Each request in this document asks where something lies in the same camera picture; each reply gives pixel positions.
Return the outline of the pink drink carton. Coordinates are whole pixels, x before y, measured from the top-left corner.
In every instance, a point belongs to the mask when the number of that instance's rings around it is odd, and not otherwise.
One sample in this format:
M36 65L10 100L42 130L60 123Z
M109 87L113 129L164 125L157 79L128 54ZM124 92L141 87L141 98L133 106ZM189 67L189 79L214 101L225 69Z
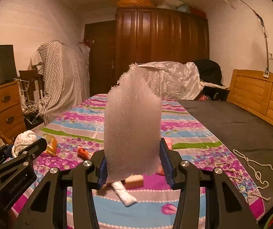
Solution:
M172 150L172 138L164 137L168 149Z

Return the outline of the orange bag on wardrobe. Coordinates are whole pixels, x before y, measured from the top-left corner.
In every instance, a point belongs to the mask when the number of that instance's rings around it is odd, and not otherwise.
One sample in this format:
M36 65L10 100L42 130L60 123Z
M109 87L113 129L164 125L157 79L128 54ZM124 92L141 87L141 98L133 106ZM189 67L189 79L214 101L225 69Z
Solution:
M119 0L116 2L118 7L122 8L155 8L155 4L151 0Z

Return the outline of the dark wooden wardrobe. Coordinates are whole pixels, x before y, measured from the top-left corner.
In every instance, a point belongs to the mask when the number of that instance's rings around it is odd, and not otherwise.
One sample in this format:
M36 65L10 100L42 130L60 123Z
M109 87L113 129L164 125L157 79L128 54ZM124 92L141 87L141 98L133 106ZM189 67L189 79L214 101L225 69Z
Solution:
M209 58L207 19L174 10L119 8L116 12L114 78L132 63Z

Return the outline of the grey striped cloth cover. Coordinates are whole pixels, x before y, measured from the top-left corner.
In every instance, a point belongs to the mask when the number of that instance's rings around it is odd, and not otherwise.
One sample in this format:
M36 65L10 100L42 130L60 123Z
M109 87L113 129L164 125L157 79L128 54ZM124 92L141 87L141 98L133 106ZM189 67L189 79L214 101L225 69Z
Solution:
M47 125L90 96L90 47L79 42L68 46L58 40L42 44L30 59L30 67L43 77L39 115Z

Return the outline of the dark grey mattress cover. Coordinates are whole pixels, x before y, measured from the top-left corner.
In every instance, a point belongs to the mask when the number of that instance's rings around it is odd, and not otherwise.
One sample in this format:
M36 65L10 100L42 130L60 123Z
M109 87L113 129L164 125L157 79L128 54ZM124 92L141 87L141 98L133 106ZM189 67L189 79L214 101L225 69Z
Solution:
M180 100L179 103L230 150L261 164L273 165L273 126L224 101ZM268 174L273 178L273 171Z

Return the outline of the white tissue wad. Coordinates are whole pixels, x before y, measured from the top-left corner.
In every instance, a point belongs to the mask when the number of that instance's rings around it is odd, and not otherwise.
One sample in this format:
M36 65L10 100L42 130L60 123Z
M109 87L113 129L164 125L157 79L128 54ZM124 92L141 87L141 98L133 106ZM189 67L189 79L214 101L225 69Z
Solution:
M21 134L19 134L13 144L12 147L12 156L14 158L18 157L19 152L21 152L23 149L31 145L37 140L37 136L34 132L31 130L27 130Z

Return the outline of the yellow snack wrapper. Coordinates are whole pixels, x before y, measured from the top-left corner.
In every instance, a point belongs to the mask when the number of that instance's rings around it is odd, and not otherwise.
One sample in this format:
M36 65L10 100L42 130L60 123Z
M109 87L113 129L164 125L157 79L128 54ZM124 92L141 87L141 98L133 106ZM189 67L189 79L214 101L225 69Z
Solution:
M44 150L45 154L50 154L52 156L57 155L57 140L54 136L50 134L43 134L42 138L44 138L47 142L46 150Z

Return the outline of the beige sponge block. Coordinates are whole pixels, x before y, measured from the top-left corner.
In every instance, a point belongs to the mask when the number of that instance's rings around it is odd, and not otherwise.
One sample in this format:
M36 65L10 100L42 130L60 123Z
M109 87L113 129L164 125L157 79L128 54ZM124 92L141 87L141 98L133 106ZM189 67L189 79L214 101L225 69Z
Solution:
M144 177L143 175L131 175L124 180L126 189L136 189L143 187Z

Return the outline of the white satin cloth cover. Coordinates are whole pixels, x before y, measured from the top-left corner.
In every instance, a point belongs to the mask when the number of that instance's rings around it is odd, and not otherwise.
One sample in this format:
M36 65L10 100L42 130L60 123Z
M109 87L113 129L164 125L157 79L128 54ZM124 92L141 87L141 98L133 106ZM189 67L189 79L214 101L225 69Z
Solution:
M160 98L193 100L203 89L198 68L193 62L154 61L129 66L130 69L133 67Z

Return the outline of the dark wooden door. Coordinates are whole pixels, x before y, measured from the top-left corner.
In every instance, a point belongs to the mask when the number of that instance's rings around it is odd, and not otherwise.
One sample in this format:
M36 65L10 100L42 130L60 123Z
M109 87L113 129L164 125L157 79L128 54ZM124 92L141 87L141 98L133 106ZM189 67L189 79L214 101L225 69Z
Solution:
M106 94L114 81L116 21L85 25L84 43L90 47L90 95Z

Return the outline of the wooden chest of drawers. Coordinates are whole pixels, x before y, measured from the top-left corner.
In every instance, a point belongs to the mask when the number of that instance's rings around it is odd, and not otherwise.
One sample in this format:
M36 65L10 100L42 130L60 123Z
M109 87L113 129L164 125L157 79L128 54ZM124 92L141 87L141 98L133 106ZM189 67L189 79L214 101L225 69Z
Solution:
M17 81L0 85L0 138L13 141L26 131Z

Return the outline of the white pillows on wardrobe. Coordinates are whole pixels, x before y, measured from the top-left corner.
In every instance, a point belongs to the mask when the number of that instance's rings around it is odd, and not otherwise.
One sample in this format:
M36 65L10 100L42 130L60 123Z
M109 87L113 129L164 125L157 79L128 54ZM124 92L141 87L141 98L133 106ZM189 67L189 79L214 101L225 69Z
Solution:
M157 6L157 8L176 10L176 11L184 12L187 14L191 13L190 7L180 0L164 0L162 4Z

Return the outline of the wooden bed headboard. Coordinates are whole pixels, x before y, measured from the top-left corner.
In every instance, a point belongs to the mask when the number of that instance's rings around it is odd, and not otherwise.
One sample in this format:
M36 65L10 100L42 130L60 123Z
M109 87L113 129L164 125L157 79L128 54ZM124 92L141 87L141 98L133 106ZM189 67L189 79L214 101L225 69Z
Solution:
M273 73L265 78L262 71L235 69L227 102L245 109L273 126Z

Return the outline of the black clothes pile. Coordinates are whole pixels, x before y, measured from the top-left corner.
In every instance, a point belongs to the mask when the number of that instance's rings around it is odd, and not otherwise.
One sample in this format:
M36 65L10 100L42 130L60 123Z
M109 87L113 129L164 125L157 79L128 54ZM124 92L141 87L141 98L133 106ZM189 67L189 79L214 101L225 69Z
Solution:
M200 79L202 81L223 86L221 83L222 73L220 65L208 59L195 60L194 64L198 68Z

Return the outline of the white cloth bundle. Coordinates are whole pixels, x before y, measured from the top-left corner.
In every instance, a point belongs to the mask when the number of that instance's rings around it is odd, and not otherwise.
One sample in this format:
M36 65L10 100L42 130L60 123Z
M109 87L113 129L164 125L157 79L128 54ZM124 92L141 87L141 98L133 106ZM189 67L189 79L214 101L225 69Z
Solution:
M128 193L121 181L112 182L111 187L125 207L130 207L137 203L137 199Z

